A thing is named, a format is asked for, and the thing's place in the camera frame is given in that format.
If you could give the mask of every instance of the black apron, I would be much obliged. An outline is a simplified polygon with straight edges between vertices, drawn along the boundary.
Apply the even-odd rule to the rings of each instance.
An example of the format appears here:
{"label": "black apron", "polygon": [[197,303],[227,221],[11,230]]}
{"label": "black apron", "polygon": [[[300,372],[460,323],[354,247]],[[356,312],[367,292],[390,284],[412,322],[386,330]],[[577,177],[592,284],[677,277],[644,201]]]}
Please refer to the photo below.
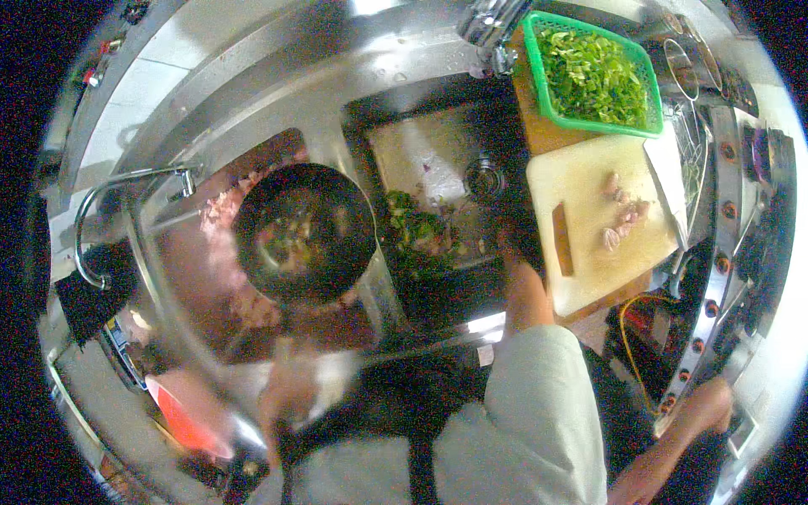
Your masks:
{"label": "black apron", "polygon": [[[284,472],[312,452],[348,438],[405,437],[410,444],[410,499],[418,505],[440,503],[432,465],[432,442],[449,416],[484,394],[469,387],[451,360],[430,356],[367,368],[346,401],[303,430],[280,437]],[[284,482],[289,503],[292,483]]]}

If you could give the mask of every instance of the white shirt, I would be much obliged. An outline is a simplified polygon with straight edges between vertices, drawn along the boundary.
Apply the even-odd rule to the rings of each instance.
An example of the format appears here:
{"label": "white shirt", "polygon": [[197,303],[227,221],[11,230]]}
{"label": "white shirt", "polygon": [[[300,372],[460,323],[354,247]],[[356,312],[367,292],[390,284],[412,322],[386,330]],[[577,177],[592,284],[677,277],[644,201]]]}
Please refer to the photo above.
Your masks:
{"label": "white shirt", "polygon": [[[408,442],[346,440],[320,449],[290,475],[293,503],[409,503]],[[578,340],[535,326],[499,344],[483,403],[449,418],[434,445],[442,503],[606,503],[595,395]],[[274,503],[271,475],[253,505]]]}

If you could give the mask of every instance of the yellow cable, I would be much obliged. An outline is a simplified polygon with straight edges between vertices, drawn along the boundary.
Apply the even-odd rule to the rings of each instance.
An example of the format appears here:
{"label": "yellow cable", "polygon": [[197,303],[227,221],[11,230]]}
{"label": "yellow cable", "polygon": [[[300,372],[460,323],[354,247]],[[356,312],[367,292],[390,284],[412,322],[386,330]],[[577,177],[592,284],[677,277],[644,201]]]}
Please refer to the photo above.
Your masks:
{"label": "yellow cable", "polygon": [[661,301],[669,301],[671,303],[678,303],[678,300],[672,300],[670,298],[661,297],[658,295],[649,295],[645,293],[638,294],[631,300],[627,301],[623,308],[620,309],[620,335],[623,337],[623,347],[625,347],[625,353],[629,357],[629,362],[631,363],[631,368],[634,370],[634,376],[637,378],[637,382],[640,383],[640,389],[642,390],[642,398],[646,401],[646,409],[656,416],[659,415],[659,410],[654,410],[651,406],[651,399],[648,396],[648,391],[646,390],[646,385],[642,382],[642,378],[640,377],[640,371],[637,368],[637,364],[634,363],[634,356],[631,353],[631,347],[629,347],[629,339],[625,336],[625,323],[623,321],[623,317],[625,316],[625,311],[637,300],[661,300]]}

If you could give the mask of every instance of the cutting board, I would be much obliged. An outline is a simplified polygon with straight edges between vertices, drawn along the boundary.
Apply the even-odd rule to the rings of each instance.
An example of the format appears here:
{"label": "cutting board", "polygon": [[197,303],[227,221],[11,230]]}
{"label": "cutting board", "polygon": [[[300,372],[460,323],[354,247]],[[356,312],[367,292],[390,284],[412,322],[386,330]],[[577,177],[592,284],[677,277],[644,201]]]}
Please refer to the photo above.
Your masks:
{"label": "cutting board", "polygon": [[[528,163],[528,185],[558,316],[572,314],[619,289],[677,248],[644,141],[607,135],[536,156]],[[617,204],[600,192],[612,172],[618,173],[619,186],[632,200],[640,198],[651,205],[647,217],[614,251],[608,251],[602,229],[614,225]],[[563,214],[557,210],[560,204]]]}

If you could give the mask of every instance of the metal pot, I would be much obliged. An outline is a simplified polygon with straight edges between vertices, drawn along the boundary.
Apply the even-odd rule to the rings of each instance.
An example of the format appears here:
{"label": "metal pot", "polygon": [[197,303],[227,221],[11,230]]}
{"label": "metal pot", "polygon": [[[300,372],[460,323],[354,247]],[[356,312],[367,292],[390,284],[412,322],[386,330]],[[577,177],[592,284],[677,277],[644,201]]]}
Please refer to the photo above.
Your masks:
{"label": "metal pot", "polygon": [[691,101],[699,97],[693,63],[678,42],[673,39],[665,39],[661,44],[650,42],[647,50],[662,95]]}
{"label": "metal pot", "polygon": [[696,72],[699,86],[722,91],[721,72],[718,70],[718,63],[707,43],[703,40],[687,39],[682,41],[682,46],[694,61],[693,70]]}

